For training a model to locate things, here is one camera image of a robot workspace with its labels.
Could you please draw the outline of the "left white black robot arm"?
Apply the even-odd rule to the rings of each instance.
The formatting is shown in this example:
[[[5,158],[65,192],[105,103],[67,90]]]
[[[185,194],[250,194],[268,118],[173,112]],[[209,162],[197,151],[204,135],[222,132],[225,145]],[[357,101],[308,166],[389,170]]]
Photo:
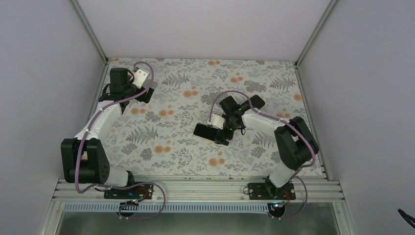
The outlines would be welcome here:
[[[117,187],[123,198],[136,193],[132,172],[110,165],[103,141],[131,100],[149,103],[154,92],[153,80],[153,70],[137,67],[110,70],[110,82],[104,87],[91,119],[74,138],[61,143],[64,178],[74,183],[77,191],[81,191],[80,184],[92,184]]]

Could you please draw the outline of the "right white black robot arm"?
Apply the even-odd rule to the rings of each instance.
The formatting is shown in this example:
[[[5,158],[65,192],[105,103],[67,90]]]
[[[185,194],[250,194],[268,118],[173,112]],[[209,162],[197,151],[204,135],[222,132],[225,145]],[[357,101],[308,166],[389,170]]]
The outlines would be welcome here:
[[[207,124],[218,130],[216,144],[228,144],[236,130],[246,128],[274,135],[280,162],[265,180],[265,193],[270,199],[278,199],[284,193],[283,186],[302,168],[315,163],[319,147],[304,119],[274,117],[260,110],[264,105],[264,100],[257,95],[242,104],[228,96],[219,102],[224,113],[220,116],[210,113]]]

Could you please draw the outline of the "black smartphone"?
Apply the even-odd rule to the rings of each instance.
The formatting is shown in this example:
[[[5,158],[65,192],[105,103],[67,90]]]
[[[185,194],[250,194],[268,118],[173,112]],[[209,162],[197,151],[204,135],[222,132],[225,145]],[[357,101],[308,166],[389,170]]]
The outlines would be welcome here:
[[[217,129],[213,127],[209,127],[207,125],[197,123],[194,130],[193,136],[208,140],[208,141],[215,141],[215,137],[217,135]]]

